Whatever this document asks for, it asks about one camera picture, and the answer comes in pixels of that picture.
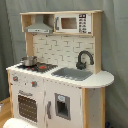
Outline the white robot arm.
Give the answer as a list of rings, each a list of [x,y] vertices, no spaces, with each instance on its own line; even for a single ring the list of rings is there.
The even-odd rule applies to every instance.
[[[37,128],[37,127],[21,119],[10,118],[4,123],[3,128]]]

